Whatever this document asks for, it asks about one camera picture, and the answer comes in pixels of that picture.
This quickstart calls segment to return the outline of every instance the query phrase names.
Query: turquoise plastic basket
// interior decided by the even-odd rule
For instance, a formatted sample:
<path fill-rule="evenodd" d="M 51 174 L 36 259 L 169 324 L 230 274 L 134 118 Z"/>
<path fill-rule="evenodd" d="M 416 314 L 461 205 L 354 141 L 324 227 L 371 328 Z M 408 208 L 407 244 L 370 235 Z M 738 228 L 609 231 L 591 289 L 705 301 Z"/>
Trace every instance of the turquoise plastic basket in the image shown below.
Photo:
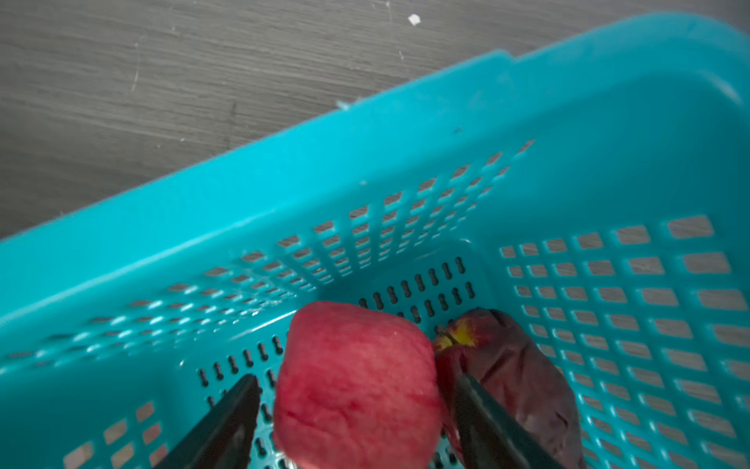
<path fill-rule="evenodd" d="M 428 335 L 512 314 L 575 390 L 592 467 L 747 467 L 749 155 L 750 40 L 660 15 L 21 233 L 0 244 L 0 465 L 150 467 L 250 372 L 251 467 L 289 467 L 275 373 L 290 316 L 328 299 Z M 433 466 L 458 466 L 444 440 Z"/>

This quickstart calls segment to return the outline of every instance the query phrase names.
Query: floor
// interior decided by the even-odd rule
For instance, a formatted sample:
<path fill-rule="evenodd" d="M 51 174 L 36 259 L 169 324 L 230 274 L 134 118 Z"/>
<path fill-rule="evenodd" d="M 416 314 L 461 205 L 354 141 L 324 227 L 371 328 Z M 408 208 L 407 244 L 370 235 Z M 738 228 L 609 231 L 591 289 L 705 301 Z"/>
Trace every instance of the floor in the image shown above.
<path fill-rule="evenodd" d="M 750 31 L 746 0 L 1 0 L 0 238 L 337 100 L 664 10 Z"/>

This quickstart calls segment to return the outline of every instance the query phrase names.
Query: rectangular hole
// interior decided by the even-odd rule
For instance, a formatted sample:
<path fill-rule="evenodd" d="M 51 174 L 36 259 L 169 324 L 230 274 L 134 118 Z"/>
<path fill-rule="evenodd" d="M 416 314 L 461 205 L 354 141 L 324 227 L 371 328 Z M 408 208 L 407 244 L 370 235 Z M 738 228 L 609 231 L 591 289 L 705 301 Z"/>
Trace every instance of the rectangular hole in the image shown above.
<path fill-rule="evenodd" d="M 313 228 L 313 230 L 315 231 L 315 233 L 321 234 L 321 233 L 325 233 L 326 231 L 333 230 L 333 228 L 334 228 L 333 221 L 327 221 L 325 223 L 319 224 L 318 226 Z"/>
<path fill-rule="evenodd" d="M 547 312 L 547 316 L 549 316 L 550 319 L 558 321 L 567 320 L 562 308 L 545 308 L 545 310 Z"/>
<path fill-rule="evenodd" d="M 585 395 L 585 394 L 581 394 L 580 397 L 583 399 L 583 402 L 585 402 L 586 405 L 588 405 L 590 407 L 593 407 L 596 410 L 600 410 L 602 412 L 604 411 L 605 406 L 602 405 L 602 401 L 599 401 L 597 398 L 593 398 L 593 397 L 590 397 L 590 396 Z"/>
<path fill-rule="evenodd" d="M 570 350 L 565 350 L 565 359 L 569 362 L 573 362 L 576 365 L 583 365 L 584 364 L 584 357 L 578 353 L 578 352 L 571 352 Z"/>
<path fill-rule="evenodd" d="M 497 162 L 497 160 L 500 159 L 500 157 L 503 156 L 503 152 L 495 153 L 494 155 L 490 156 L 490 159 L 487 160 L 487 163 L 484 164 L 484 167 L 491 166 Z"/>
<path fill-rule="evenodd" d="M 248 277 L 247 275 L 238 275 L 232 279 L 232 283 L 241 284 L 248 280 L 250 280 L 250 277 Z"/>
<path fill-rule="evenodd" d="M 540 326 L 539 324 L 532 324 L 531 330 L 540 337 L 549 337 L 547 330 L 544 326 Z"/>
<path fill-rule="evenodd" d="M 598 233 L 588 233 L 576 238 L 581 249 L 600 249 L 605 245 Z"/>
<path fill-rule="evenodd" d="M 167 456 L 169 449 L 166 444 L 159 446 L 153 453 L 148 455 L 148 462 L 151 463 L 151 467 L 156 467 Z"/>
<path fill-rule="evenodd" d="M 536 141 L 536 139 L 528 140 L 526 143 L 524 143 L 523 146 L 521 146 L 520 149 L 518 149 L 518 151 L 516 152 L 516 155 L 519 155 L 519 154 L 525 152 L 526 150 L 528 150 L 529 148 L 531 148 L 531 145 L 533 145 L 535 141 Z"/>
<path fill-rule="evenodd" d="M 678 306 L 679 304 L 671 288 L 642 288 L 640 295 L 650 305 Z"/>
<path fill-rule="evenodd" d="M 506 246 L 504 248 L 501 248 L 500 253 L 505 259 L 512 259 L 513 257 L 516 257 L 515 249 L 513 249 L 513 246 Z"/>
<path fill-rule="evenodd" d="M 171 287 L 167 288 L 167 290 L 168 291 L 183 292 L 183 291 L 186 291 L 188 288 L 190 288 L 190 285 L 188 285 L 188 284 L 174 284 Z"/>
<path fill-rule="evenodd" d="M 677 380 L 680 389 L 692 398 L 721 404 L 722 398 L 719 397 L 719 391 L 711 384 L 698 383 L 690 380 Z"/>
<path fill-rule="evenodd" d="M 674 410 L 674 406 L 667 399 L 658 398 L 655 395 L 644 395 L 643 401 L 646 405 L 651 407 L 657 412 L 666 413 L 667 415 L 676 416 L 677 412 Z"/>
<path fill-rule="evenodd" d="M 438 200 L 438 201 L 439 201 L 439 202 L 442 202 L 442 201 L 443 201 L 444 199 L 447 199 L 448 197 L 450 197 L 450 196 L 451 196 L 451 194 L 453 194 L 454 192 L 455 192 L 455 189 L 453 189 L 453 188 L 448 188 L 448 189 L 447 189 L 446 191 L 443 191 L 443 192 L 442 192 L 442 194 L 440 195 L 440 198 L 439 198 L 439 200 Z"/>
<path fill-rule="evenodd" d="M 596 453 L 593 452 L 591 449 L 586 448 L 585 446 L 583 447 L 583 454 L 586 457 L 591 458 L 592 460 L 599 462 L 599 457 L 596 455 Z"/>
<path fill-rule="evenodd" d="M 142 434 L 143 444 L 148 446 L 149 444 L 153 443 L 154 440 L 156 440 L 160 434 L 161 434 L 161 425 L 159 425 L 158 423 L 151 425 Z"/>
<path fill-rule="evenodd" d="M 628 433 L 627 431 L 625 432 L 625 438 L 633 446 L 637 446 L 637 447 L 641 448 L 644 451 L 652 452 L 651 445 L 649 444 L 649 442 L 648 442 L 648 440 L 646 438 L 639 437 L 639 436 L 634 435 L 632 433 Z"/>
<path fill-rule="evenodd" d="M 591 311 L 573 311 L 576 320 L 582 324 L 589 324 L 591 326 L 598 326 L 599 320 L 596 318 L 596 314 Z"/>
<path fill-rule="evenodd" d="M 627 303 L 628 298 L 620 287 L 601 287 L 597 289 L 599 298 L 610 303 Z"/>
<path fill-rule="evenodd" d="M 539 350 L 541 350 L 541 352 L 546 356 L 557 358 L 557 352 L 555 352 L 555 349 L 553 349 L 549 345 L 540 344 Z"/>
<path fill-rule="evenodd" d="M 214 267 L 213 269 L 207 272 L 204 272 L 203 274 L 206 277 L 219 277 L 221 275 L 226 274 L 228 271 L 229 271 L 228 269 L 225 269 L 223 267 Z"/>
<path fill-rule="evenodd" d="M 561 275 L 562 277 L 575 277 L 576 275 L 578 275 L 575 264 L 573 264 L 572 262 L 555 264 L 555 270 L 557 271 L 557 274 Z"/>
<path fill-rule="evenodd" d="M 370 210 L 370 207 L 364 206 L 349 212 L 349 219 L 356 220 L 357 218 L 364 217 Z"/>
<path fill-rule="evenodd" d="M 714 458 L 729 464 L 731 467 L 747 469 L 748 460 L 742 453 L 729 448 L 724 448 L 723 446 L 711 442 L 707 442 L 706 446 L 708 447 L 709 453 L 711 453 L 711 456 Z"/>
<path fill-rule="evenodd" d="M 625 329 L 628 331 L 639 330 L 638 322 L 634 317 L 628 316 L 627 314 L 609 314 L 607 318 L 617 329 Z"/>
<path fill-rule="evenodd" d="M 423 183 L 419 185 L 419 189 L 417 190 L 417 192 L 418 193 L 424 192 L 428 189 L 431 189 L 432 186 L 435 185 L 435 181 L 437 181 L 437 178 L 432 178 L 432 179 L 428 179 L 427 181 L 424 181 Z"/>
<path fill-rule="evenodd" d="M 682 257 L 682 262 L 691 274 L 728 274 L 732 272 L 729 261 L 722 252 L 687 254 Z"/>
<path fill-rule="evenodd" d="M 619 341 L 622 351 L 628 355 L 651 360 L 651 351 L 645 344 L 640 342 Z"/>
<path fill-rule="evenodd" d="M 612 443 L 606 441 L 606 440 L 600 440 L 601 441 L 601 447 L 606 449 L 608 452 L 611 452 L 618 458 L 622 458 L 623 451 L 620 449 L 619 446 L 613 445 Z"/>
<path fill-rule="evenodd" d="M 568 246 L 565 244 L 564 239 L 550 239 L 544 242 L 547 245 L 549 252 L 565 252 L 568 250 Z"/>
<path fill-rule="evenodd" d="M 304 249 L 300 249 L 299 251 L 295 252 L 294 254 L 292 254 L 292 256 L 295 259 L 302 259 L 305 256 L 309 256 L 311 253 L 312 253 L 312 251 L 310 250 L 310 248 L 304 248 Z"/>
<path fill-rule="evenodd" d="M 104 441 L 106 444 L 112 444 L 120 437 L 128 432 L 128 422 L 126 420 L 120 420 L 115 425 L 112 425 L 107 430 L 104 430 Z"/>
<path fill-rule="evenodd" d="M 538 256 L 539 248 L 537 248 L 536 244 L 534 244 L 533 242 L 528 242 L 527 244 L 521 246 L 521 252 L 523 252 L 524 256 Z"/>
<path fill-rule="evenodd" d="M 573 338 L 573 332 L 570 332 L 565 329 L 555 329 L 555 336 L 560 339 L 561 341 L 566 341 L 571 344 L 575 343 L 575 339 Z"/>
<path fill-rule="evenodd" d="M 143 422 L 154 414 L 154 403 L 147 402 L 136 410 L 136 420 L 138 423 Z"/>
<path fill-rule="evenodd" d="M 638 463 L 638 467 L 640 467 L 640 469 L 659 469 L 645 459 L 636 458 L 635 461 Z"/>
<path fill-rule="evenodd" d="M 620 374 L 620 369 L 617 368 L 617 364 L 611 360 L 595 358 L 594 364 L 596 365 L 596 368 L 599 368 L 602 371 L 606 371 L 607 373 Z"/>
<path fill-rule="evenodd" d="M 539 317 L 539 309 L 536 306 L 524 305 L 523 312 L 531 317 Z"/>
<path fill-rule="evenodd" d="M 630 410 L 625 410 L 625 409 L 620 409 L 619 407 L 615 407 L 614 411 L 620 419 L 625 420 L 627 423 L 631 423 L 632 425 L 641 424 L 641 419 L 638 418 L 638 415 L 636 413 L 631 412 Z"/>
<path fill-rule="evenodd" d="M 568 298 L 579 301 L 588 301 L 589 299 L 589 296 L 586 294 L 586 290 L 583 287 L 566 287 L 565 294 Z"/>
<path fill-rule="evenodd" d="M 573 377 L 578 383 L 586 387 L 590 387 L 590 388 L 594 387 L 594 382 L 591 380 L 591 377 L 586 374 L 573 373 Z"/>
<path fill-rule="evenodd" d="M 748 304 L 743 293 L 733 288 L 699 290 L 698 299 L 704 308 L 726 311 L 748 310 Z"/>
<path fill-rule="evenodd" d="M 664 353 L 675 365 L 684 366 L 698 371 L 706 371 L 706 362 L 704 362 L 703 357 L 697 353 L 669 348 L 665 349 Z"/>
<path fill-rule="evenodd" d="M 667 454 L 669 455 L 669 459 L 671 459 L 676 466 L 681 467 L 682 469 L 698 469 L 698 464 L 696 464 L 695 461 L 686 456 L 678 454 L 674 451 L 667 451 Z"/>
<path fill-rule="evenodd" d="M 282 248 L 288 248 L 290 246 L 294 246 L 299 244 L 299 236 L 297 235 L 291 235 L 288 238 L 284 238 L 280 241 L 276 241 L 276 244 L 281 246 Z"/>
<path fill-rule="evenodd" d="M 135 456 L 136 451 L 133 448 L 132 443 L 128 443 L 127 445 L 123 446 L 121 449 L 119 449 L 115 454 L 112 455 L 110 458 L 110 461 L 112 462 L 112 467 L 114 469 L 120 469 L 120 467 L 124 466 L 125 463 L 130 461 L 133 456 Z"/>
<path fill-rule="evenodd" d="M 651 242 L 651 236 L 644 225 L 621 228 L 616 235 L 619 243 L 623 245 L 643 245 Z"/>
<path fill-rule="evenodd" d="M 625 399 L 626 401 L 630 400 L 630 393 L 628 392 L 628 390 L 620 386 L 619 384 L 604 383 L 604 387 L 611 395 L 621 399 Z"/>
<path fill-rule="evenodd" d="M 323 245 L 324 245 L 325 247 L 329 248 L 329 247 L 331 247 L 331 246 L 333 246 L 333 245 L 335 245 L 335 244 L 338 244 L 339 242 L 341 242 L 341 237 L 340 237 L 339 235 L 336 235 L 336 236 L 331 236 L 331 237 L 330 237 L 330 238 L 328 238 L 328 239 L 324 239 L 324 240 L 322 241 L 322 244 L 323 244 Z"/>
<path fill-rule="evenodd" d="M 717 325 L 713 333 L 722 344 L 750 347 L 750 327 Z"/>
<path fill-rule="evenodd" d="M 537 287 L 537 291 L 542 298 L 555 299 L 557 298 L 557 292 L 554 287 Z"/>
<path fill-rule="evenodd" d="M 531 289 L 528 287 L 516 286 L 516 293 L 524 298 L 531 298 Z"/>
<path fill-rule="evenodd" d="M 672 337 L 693 338 L 690 326 L 681 319 L 655 319 L 654 326 L 660 334 Z"/>
<path fill-rule="evenodd" d="M 531 275 L 535 277 L 546 277 L 548 275 L 547 267 L 543 265 L 531 266 L 529 269 L 531 270 Z"/>
<path fill-rule="evenodd" d="M 262 252 L 255 251 L 255 252 L 246 254 L 245 256 L 242 256 L 242 260 L 244 260 L 245 262 L 256 262 L 258 260 L 263 259 L 264 257 L 266 256 Z"/>
<path fill-rule="evenodd" d="M 663 436 L 669 438 L 672 441 L 676 441 L 677 443 L 681 444 L 688 444 L 688 439 L 685 437 L 685 434 L 682 430 L 678 430 L 677 428 L 670 427 L 669 425 L 665 425 L 661 422 L 656 422 L 656 431 L 661 433 Z"/>
<path fill-rule="evenodd" d="M 393 212 L 386 213 L 382 216 L 382 222 L 388 223 L 391 220 L 395 220 L 396 216 L 398 215 L 398 210 L 394 210 Z"/>
<path fill-rule="evenodd" d="M 464 174 L 466 174 L 466 171 L 469 170 L 470 164 L 465 164 L 462 167 L 458 168 L 456 171 L 453 172 L 453 176 L 451 176 L 451 179 L 457 179 L 462 177 Z"/>
<path fill-rule="evenodd" d="M 614 275 L 614 267 L 608 260 L 592 260 L 587 265 L 591 275 Z"/>
<path fill-rule="evenodd" d="M 384 201 L 382 202 L 384 206 L 393 205 L 394 203 L 401 200 L 401 196 L 404 194 L 404 191 L 397 192 L 396 194 L 391 194 L 387 196 Z"/>
<path fill-rule="evenodd" d="M 600 350 L 609 350 L 607 339 L 600 335 L 583 334 L 581 337 L 583 337 L 583 341 L 585 341 L 586 345 L 589 347 L 598 348 Z"/>
<path fill-rule="evenodd" d="M 94 456 L 94 445 L 84 443 L 69 452 L 63 459 L 62 465 L 65 469 L 78 469 Z"/>
<path fill-rule="evenodd" d="M 658 257 L 628 259 L 630 270 L 636 275 L 663 275 L 664 266 Z"/>
<path fill-rule="evenodd" d="M 263 266 L 263 270 L 265 270 L 266 272 L 270 272 L 272 270 L 278 269 L 279 267 L 281 267 L 281 263 L 274 261 L 274 262 L 271 262 L 271 263 L 268 263 L 268 264 L 264 265 Z"/>
<path fill-rule="evenodd" d="M 667 228 L 675 239 L 710 238 L 714 235 L 713 225 L 705 215 L 672 220 L 667 223 Z"/>

